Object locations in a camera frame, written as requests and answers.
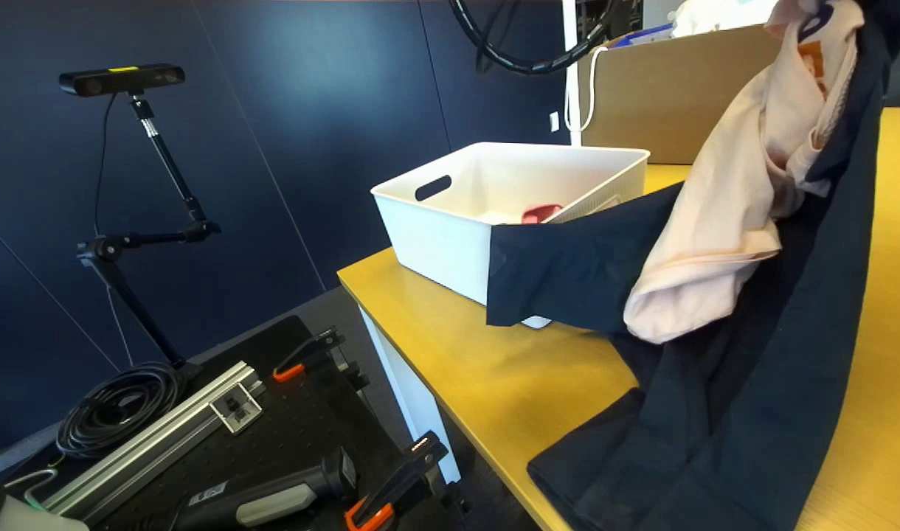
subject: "storage bin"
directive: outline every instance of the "storage bin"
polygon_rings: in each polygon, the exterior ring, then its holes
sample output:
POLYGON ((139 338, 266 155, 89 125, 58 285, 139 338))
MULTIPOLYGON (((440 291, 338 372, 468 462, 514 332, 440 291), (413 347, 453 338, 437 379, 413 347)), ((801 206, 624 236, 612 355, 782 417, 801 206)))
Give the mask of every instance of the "storage bin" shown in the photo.
POLYGON ((545 226, 642 193, 648 150, 481 143, 372 189, 396 261, 478 304, 487 301, 490 229, 558 203, 545 226))

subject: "cardboard box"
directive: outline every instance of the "cardboard box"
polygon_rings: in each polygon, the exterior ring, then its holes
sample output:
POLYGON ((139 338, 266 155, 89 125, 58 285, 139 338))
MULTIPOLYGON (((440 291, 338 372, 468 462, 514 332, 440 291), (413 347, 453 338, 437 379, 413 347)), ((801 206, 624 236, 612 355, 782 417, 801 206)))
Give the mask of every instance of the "cardboard box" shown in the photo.
MULTIPOLYGON (((691 167, 723 111, 776 52, 779 38, 763 28, 605 52, 584 146, 646 149, 652 167, 691 167)), ((581 63, 581 108, 586 71, 589 56, 581 63)))

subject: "white cloth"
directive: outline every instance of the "white cloth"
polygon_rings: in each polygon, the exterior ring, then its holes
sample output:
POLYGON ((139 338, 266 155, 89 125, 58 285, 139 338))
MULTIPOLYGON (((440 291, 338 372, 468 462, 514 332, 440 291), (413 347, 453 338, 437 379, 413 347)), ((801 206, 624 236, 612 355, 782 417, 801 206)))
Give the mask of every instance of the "white cloth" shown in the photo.
POLYGON ((797 43, 800 19, 784 28, 773 66, 741 90, 701 146, 624 301, 635 338, 660 347, 732 316, 756 267, 779 255, 773 217, 801 203, 806 174, 837 122, 857 56, 862 9, 851 0, 832 7, 809 44, 797 43))

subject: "orange handle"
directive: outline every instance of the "orange handle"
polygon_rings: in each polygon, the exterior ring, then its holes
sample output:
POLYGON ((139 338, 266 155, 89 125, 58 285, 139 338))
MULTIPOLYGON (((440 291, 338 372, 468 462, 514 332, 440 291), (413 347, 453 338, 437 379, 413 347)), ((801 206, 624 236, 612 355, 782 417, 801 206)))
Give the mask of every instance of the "orange handle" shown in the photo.
POLYGON ((270 370, 270 382, 273 382, 273 385, 291 385, 291 382, 297 382, 297 379, 303 379, 303 364, 295 364, 295 366, 289 366, 289 370, 282 370, 282 372, 279 372, 276 366, 270 370))
POLYGON ((384 504, 376 513, 372 513, 363 527, 356 527, 353 522, 353 513, 359 510, 359 504, 353 504, 342 519, 344 519, 344 527, 347 527, 347 531, 384 531, 390 522, 393 522, 393 518, 396 518, 396 510, 393 510, 393 504, 384 504))

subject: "navy blue cloth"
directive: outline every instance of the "navy blue cloth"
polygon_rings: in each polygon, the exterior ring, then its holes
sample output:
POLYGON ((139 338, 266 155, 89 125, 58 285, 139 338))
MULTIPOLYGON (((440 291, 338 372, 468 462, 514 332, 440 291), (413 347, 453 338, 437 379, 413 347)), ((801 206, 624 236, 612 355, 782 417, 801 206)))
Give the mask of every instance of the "navy blue cloth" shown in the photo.
POLYGON ((496 229, 487 319, 549 316, 611 338, 636 391, 530 463, 573 528, 792 528, 828 450, 854 347, 874 223, 874 156, 900 7, 878 0, 806 201, 779 226, 782 255, 732 319, 670 347, 623 329, 624 295, 671 195, 561 229, 496 229))

